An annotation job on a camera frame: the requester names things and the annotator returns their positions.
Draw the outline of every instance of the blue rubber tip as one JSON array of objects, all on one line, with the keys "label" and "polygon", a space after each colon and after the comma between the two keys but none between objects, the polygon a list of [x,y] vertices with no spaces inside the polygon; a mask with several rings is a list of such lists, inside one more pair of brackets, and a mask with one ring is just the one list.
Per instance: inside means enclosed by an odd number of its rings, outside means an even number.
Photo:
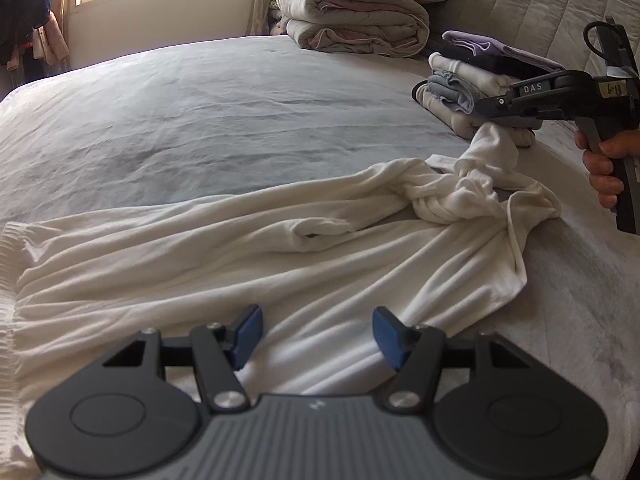
[{"label": "blue rubber tip", "polygon": [[409,357],[409,352],[402,348],[402,331],[399,330],[400,327],[404,330],[405,326],[386,308],[381,307],[373,311],[372,326],[373,337],[386,363],[397,372]]},{"label": "blue rubber tip", "polygon": [[229,364],[233,370],[238,371],[244,368],[262,339],[263,329],[262,309],[257,307],[236,331],[236,346],[228,353]]}]

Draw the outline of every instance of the purple folded garment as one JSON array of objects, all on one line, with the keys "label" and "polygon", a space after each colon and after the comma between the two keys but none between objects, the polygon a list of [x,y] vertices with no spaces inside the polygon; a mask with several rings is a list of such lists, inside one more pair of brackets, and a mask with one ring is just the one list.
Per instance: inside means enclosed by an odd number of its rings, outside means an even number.
[{"label": "purple folded garment", "polygon": [[477,34],[469,34],[468,32],[460,32],[458,30],[448,30],[442,35],[442,39],[449,41],[457,46],[463,46],[468,48],[474,56],[479,54],[487,54],[488,56],[507,56],[518,59],[524,63],[528,63],[533,66],[537,66],[548,72],[558,72],[564,70],[564,67],[550,60],[549,58],[537,56],[527,52],[526,50],[520,50],[509,45],[505,45],[494,38],[487,36],[478,36]]}]

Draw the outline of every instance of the hand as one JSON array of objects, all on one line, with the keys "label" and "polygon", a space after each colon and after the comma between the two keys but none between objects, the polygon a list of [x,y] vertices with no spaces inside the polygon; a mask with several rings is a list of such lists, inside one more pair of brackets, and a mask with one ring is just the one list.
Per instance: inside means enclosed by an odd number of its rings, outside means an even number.
[{"label": "hand", "polygon": [[620,132],[615,137],[600,143],[602,154],[590,152],[587,137],[582,132],[575,133],[575,145],[585,150],[582,162],[589,170],[589,183],[598,192],[600,205],[612,209],[618,202],[617,195],[625,186],[622,181],[611,176],[612,158],[640,156],[640,130]]}]

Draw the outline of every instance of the bed cover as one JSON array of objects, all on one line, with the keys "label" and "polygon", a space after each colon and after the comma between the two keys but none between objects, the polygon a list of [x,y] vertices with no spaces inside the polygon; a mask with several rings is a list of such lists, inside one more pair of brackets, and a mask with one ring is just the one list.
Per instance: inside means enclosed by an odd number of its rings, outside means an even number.
[{"label": "bed cover", "polygon": [[[411,99],[429,70],[300,50],[286,37],[239,38],[28,85],[0,104],[0,222],[459,156],[468,143]],[[501,332],[604,407],[610,436],[596,475],[621,480],[640,444],[640,237],[618,232],[598,205],[567,125],[547,123],[537,138],[518,169],[558,195],[562,218],[530,234],[523,292],[473,330]]]}]

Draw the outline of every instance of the metal bolt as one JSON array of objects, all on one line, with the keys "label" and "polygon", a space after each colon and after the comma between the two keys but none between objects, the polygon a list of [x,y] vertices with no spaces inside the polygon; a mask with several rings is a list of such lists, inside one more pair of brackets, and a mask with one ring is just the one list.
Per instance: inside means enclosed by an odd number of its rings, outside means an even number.
[{"label": "metal bolt", "polygon": [[232,410],[235,408],[239,408],[246,402],[246,397],[240,392],[229,391],[229,392],[220,392],[215,397],[213,397],[213,403],[224,410]]},{"label": "metal bolt", "polygon": [[420,396],[407,390],[394,392],[387,400],[394,408],[415,408],[420,404]]}]

